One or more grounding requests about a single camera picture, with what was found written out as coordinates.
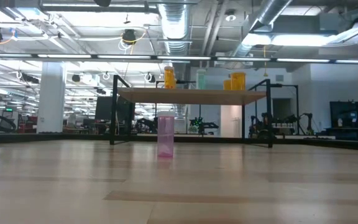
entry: wooden shelf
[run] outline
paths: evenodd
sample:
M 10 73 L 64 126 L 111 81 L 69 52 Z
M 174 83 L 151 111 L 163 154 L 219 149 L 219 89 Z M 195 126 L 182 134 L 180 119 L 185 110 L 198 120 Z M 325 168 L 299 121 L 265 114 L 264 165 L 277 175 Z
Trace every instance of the wooden shelf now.
M 247 105 L 266 97 L 264 91 L 167 90 L 164 88 L 118 88 L 118 94 L 133 103 L 201 105 Z

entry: clear container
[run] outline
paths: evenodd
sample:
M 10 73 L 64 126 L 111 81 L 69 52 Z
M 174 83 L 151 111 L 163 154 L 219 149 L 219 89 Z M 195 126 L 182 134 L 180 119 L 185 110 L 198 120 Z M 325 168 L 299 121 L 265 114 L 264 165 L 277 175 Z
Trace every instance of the clear container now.
M 175 133 L 174 112 L 158 113 L 157 155 L 173 157 L 173 135 Z
M 231 89 L 232 90 L 246 89 L 246 74 L 244 72 L 234 72 L 231 74 Z
M 196 75 L 197 75 L 197 78 L 196 78 L 197 89 L 205 90 L 206 70 L 205 69 L 198 69 Z
M 223 81 L 223 90 L 231 90 L 231 80 Z
M 167 89 L 175 88 L 176 81 L 175 81 L 175 72 L 173 70 L 173 67 L 167 66 L 164 68 L 164 70 L 165 70 L 165 76 L 164 76 L 165 88 Z

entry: floor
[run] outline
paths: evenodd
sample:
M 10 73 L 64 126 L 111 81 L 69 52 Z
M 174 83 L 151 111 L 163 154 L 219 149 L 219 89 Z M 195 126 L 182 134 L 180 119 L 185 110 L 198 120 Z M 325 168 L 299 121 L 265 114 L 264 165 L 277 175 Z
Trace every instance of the floor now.
M 358 223 L 358 151 L 152 142 L 0 144 L 0 224 Z

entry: yellow container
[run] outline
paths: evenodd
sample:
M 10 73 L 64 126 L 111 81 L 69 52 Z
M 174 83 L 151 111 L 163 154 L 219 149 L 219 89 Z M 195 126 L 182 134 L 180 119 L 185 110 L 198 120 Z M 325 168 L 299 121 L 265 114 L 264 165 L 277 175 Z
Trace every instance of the yellow container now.
M 231 74 L 231 89 L 232 90 L 246 89 L 246 74 L 244 72 L 234 72 Z
M 231 80 L 223 81 L 223 90 L 231 90 Z
M 173 71 L 173 67 L 167 66 L 164 68 L 164 70 L 165 70 L 165 76 L 164 76 L 165 88 L 167 89 L 176 88 L 175 72 Z

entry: column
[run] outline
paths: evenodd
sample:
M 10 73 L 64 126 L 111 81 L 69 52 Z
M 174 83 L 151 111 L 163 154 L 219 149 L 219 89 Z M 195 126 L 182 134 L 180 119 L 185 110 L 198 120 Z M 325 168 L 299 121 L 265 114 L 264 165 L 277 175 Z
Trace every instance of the column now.
M 63 131 L 66 76 L 63 62 L 42 64 L 37 133 Z

